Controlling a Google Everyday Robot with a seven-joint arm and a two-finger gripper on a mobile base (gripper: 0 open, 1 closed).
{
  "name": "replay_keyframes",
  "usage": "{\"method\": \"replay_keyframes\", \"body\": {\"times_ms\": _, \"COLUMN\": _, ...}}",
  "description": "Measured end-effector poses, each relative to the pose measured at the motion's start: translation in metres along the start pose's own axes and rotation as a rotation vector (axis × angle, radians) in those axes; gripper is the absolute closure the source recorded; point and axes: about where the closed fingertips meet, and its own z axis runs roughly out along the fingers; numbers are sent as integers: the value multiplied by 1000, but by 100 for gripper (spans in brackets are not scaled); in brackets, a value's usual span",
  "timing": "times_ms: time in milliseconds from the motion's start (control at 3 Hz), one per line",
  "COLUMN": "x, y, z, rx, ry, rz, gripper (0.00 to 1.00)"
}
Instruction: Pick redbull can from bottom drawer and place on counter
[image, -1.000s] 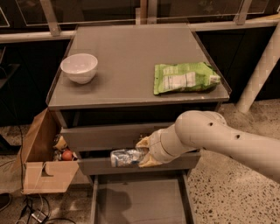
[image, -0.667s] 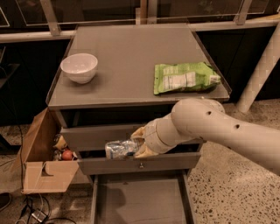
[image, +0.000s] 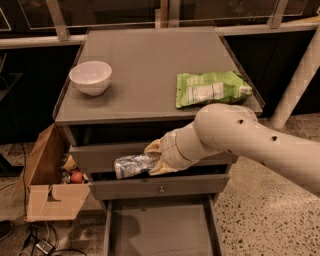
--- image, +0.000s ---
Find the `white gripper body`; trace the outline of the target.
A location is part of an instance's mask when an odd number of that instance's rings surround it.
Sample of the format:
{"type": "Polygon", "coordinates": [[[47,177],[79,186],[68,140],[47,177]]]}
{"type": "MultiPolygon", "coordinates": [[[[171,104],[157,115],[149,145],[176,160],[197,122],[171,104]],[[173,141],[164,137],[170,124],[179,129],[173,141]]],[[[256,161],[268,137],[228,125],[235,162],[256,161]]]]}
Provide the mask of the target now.
{"type": "Polygon", "coordinates": [[[195,164],[195,161],[186,159],[178,149],[178,130],[167,132],[160,139],[160,153],[162,160],[175,170],[185,170],[195,164]]]}

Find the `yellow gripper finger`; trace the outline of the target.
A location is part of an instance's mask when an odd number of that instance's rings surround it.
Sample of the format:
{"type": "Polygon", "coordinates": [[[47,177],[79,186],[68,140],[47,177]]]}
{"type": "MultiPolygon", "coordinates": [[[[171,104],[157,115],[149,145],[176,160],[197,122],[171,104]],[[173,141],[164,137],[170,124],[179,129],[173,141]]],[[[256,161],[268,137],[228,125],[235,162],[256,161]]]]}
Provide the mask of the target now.
{"type": "Polygon", "coordinates": [[[155,166],[148,171],[148,173],[151,176],[163,175],[173,172],[177,172],[177,169],[174,169],[173,167],[169,166],[162,158],[160,158],[156,162],[155,166]]]}
{"type": "Polygon", "coordinates": [[[152,141],[145,149],[145,154],[161,154],[161,139],[156,139],[152,141]]]}

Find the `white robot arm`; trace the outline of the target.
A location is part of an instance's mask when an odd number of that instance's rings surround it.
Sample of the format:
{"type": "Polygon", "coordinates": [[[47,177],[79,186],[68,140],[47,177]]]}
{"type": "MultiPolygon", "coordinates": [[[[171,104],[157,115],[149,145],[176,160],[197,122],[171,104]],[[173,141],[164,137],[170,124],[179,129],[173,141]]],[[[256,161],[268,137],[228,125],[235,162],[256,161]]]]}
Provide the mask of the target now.
{"type": "Polygon", "coordinates": [[[305,190],[320,193],[320,143],[269,129],[244,106],[207,105],[193,122],[166,133],[145,151],[160,157],[153,175],[185,170],[226,152],[252,159],[305,190]]]}

